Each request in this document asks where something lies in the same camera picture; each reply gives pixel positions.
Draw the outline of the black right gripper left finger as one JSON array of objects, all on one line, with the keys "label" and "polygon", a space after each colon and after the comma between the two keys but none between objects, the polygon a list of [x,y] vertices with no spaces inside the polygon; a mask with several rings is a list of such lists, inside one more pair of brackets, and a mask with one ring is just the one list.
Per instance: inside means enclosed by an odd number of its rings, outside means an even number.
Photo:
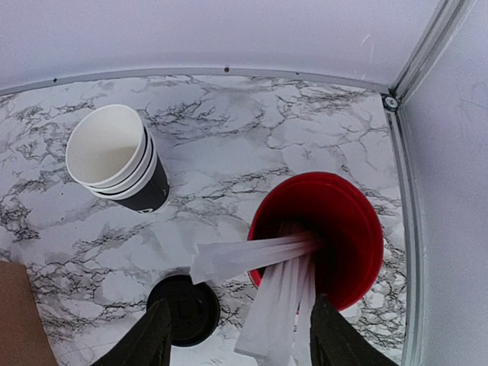
[{"label": "black right gripper left finger", "polygon": [[166,300],[157,300],[129,332],[93,366],[170,364],[171,314]]}]

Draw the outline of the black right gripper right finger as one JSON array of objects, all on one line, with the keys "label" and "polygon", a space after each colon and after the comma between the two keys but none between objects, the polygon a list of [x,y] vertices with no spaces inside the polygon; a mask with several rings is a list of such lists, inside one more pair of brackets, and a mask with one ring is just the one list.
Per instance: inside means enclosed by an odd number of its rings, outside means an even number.
[{"label": "black right gripper right finger", "polygon": [[313,366],[397,366],[371,346],[328,301],[325,294],[316,298],[310,322]]}]

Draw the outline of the white sticks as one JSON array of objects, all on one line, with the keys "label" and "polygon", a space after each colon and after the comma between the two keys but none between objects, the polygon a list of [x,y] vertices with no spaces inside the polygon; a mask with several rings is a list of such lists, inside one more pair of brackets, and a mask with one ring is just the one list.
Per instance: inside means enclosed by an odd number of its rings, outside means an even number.
[{"label": "white sticks", "polygon": [[194,284],[265,270],[236,341],[236,353],[260,365],[311,363],[310,317],[316,300],[313,253],[321,245],[317,233],[284,222],[268,239],[195,246],[190,267]]}]

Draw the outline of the brown paper bag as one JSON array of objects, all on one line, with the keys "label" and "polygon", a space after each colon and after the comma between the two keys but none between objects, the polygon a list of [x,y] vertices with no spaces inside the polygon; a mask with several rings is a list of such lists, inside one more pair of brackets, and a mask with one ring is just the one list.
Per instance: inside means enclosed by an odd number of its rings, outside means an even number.
[{"label": "brown paper bag", "polygon": [[1,364],[55,365],[26,268],[1,263]]}]

